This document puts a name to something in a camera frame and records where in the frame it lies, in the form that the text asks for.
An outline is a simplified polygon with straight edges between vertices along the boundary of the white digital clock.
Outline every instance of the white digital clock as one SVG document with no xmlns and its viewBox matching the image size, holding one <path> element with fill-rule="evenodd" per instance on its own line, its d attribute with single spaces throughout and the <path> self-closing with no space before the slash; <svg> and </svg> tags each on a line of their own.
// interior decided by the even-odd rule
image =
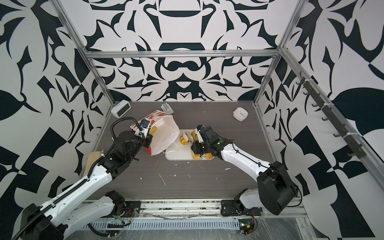
<svg viewBox="0 0 384 240">
<path fill-rule="evenodd" d="M 128 110 L 131 109 L 131 105 L 127 100 L 121 100 L 116 106 L 111 109 L 111 113 L 116 118 L 121 118 Z"/>
</svg>

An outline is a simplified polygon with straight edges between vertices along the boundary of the white cutting board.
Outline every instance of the white cutting board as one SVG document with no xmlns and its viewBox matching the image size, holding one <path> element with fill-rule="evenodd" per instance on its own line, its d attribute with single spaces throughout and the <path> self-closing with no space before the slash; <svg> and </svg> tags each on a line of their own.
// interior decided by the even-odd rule
<svg viewBox="0 0 384 240">
<path fill-rule="evenodd" d="M 171 160 L 171 161 L 195 161 L 192 157 L 192 152 L 191 152 L 191 145 L 183 145 L 180 142 L 180 137 L 183 132 L 188 132 L 192 133 L 195 131 L 194 129 L 180 129 L 180 134 L 177 137 L 176 141 L 171 144 L 166 150 L 166 159 Z M 199 161 L 201 160 L 209 160 L 204 157 L 202 157 Z"/>
</svg>

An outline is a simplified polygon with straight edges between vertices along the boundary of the dark wooden tabletop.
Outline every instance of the dark wooden tabletop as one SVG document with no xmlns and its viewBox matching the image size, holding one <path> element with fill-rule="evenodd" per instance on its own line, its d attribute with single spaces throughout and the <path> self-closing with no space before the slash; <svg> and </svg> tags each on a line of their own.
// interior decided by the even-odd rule
<svg viewBox="0 0 384 240">
<path fill-rule="evenodd" d="M 161 104 L 132 102 L 132 108 L 125 116 L 139 120 L 157 109 L 161 110 Z M 211 126 L 218 135 L 235 139 L 235 144 L 249 154 L 272 162 L 255 109 L 250 101 L 169 102 L 169 104 L 174 110 L 173 117 L 179 129 L 194 129 L 197 125 Z M 242 122 L 232 116 L 237 107 L 242 107 L 249 113 L 247 119 Z M 111 146 L 109 126 L 115 120 L 116 118 L 111 116 L 97 150 L 108 149 Z M 117 124 L 116 135 L 127 130 L 131 124 L 132 121 Z M 97 190 L 90 199 L 99 199 L 112 190 L 118 191 L 125 198 L 225 198 L 234 197 L 245 188 L 257 187 L 250 176 L 217 157 L 210 161 L 169 161 L 163 153 L 150 156 L 145 149 L 141 149 L 136 157 L 140 160 L 132 161 L 129 168 Z"/>
</svg>

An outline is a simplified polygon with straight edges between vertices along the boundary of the patterned wallpaper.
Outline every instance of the patterned wallpaper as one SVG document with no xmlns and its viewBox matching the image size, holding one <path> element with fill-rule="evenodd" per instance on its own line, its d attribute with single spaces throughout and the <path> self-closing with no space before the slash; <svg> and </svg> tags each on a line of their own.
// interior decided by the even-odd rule
<svg viewBox="0 0 384 240">
<path fill-rule="evenodd" d="M 24 207 L 78 180 L 109 102 L 46 0 L 1 1 L 0 59 L 0 226 L 11 239 Z"/>
<path fill-rule="evenodd" d="M 297 0 L 62 0 L 93 51 L 276 49 Z"/>
<path fill-rule="evenodd" d="M 271 57 L 102 58 L 116 101 L 253 100 Z"/>
<path fill-rule="evenodd" d="M 381 158 L 383 1 L 309 0 L 288 50 Z M 384 192 L 284 60 L 259 106 L 319 239 L 383 239 Z"/>
</svg>

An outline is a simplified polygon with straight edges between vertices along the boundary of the white debris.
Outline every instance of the white debris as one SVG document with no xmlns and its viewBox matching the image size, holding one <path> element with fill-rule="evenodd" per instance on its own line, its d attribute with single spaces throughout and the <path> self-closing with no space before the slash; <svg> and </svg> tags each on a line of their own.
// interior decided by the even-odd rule
<svg viewBox="0 0 384 240">
<path fill-rule="evenodd" d="M 158 173 L 158 175 L 161 177 L 161 175 Z M 161 180 L 163 180 L 164 186 L 166 185 L 164 179 L 161 177 Z"/>
</svg>

